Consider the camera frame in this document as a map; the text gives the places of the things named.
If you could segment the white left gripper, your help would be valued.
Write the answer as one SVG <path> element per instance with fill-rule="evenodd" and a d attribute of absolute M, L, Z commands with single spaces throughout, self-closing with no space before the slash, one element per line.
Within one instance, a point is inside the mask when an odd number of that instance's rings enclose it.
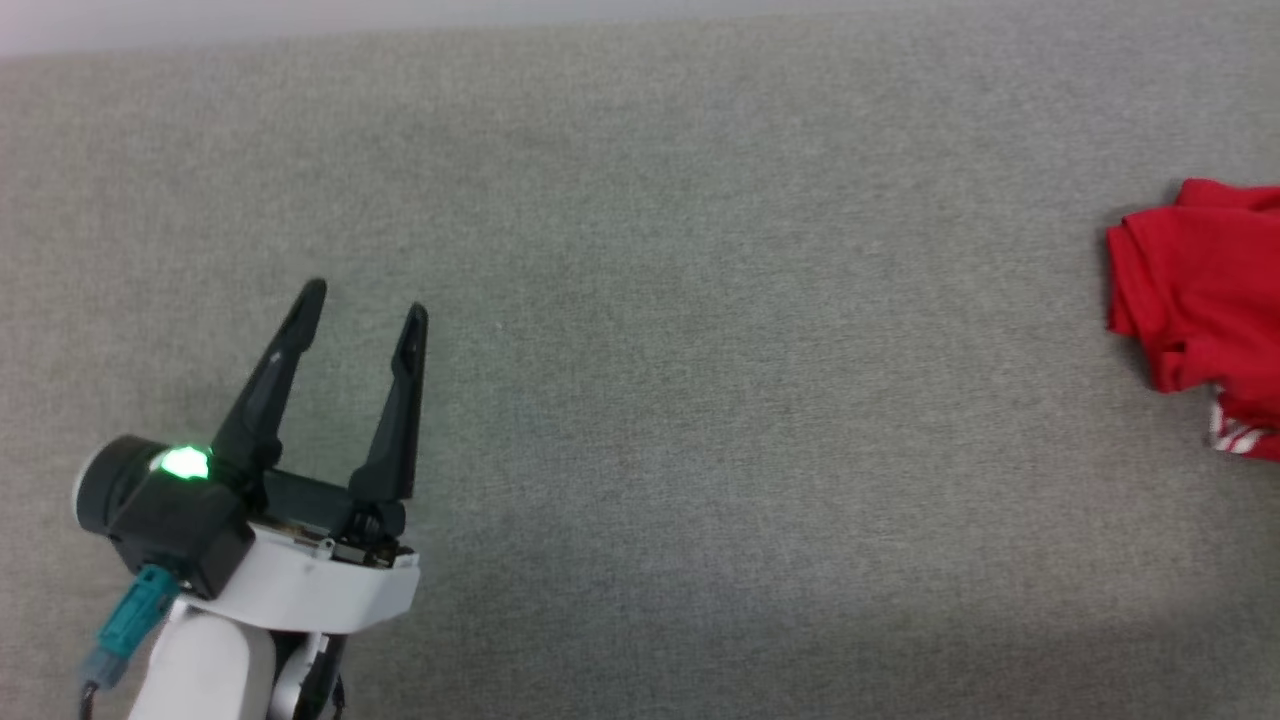
<path fill-rule="evenodd" d="M 282 456 L 279 429 L 301 356 L 326 297 L 307 281 L 212 438 L 220 478 L 248 492 Z M 390 356 L 392 383 L 366 461 L 349 478 L 355 498 L 410 498 L 428 354 L 429 314 L 412 304 Z M 279 469 L 264 477 L 268 507 L 251 518 L 255 539 L 221 593 L 183 602 L 271 632 L 352 635 L 406 614 L 419 589 L 419 553 L 397 538 L 352 536 L 367 520 L 346 488 Z"/>

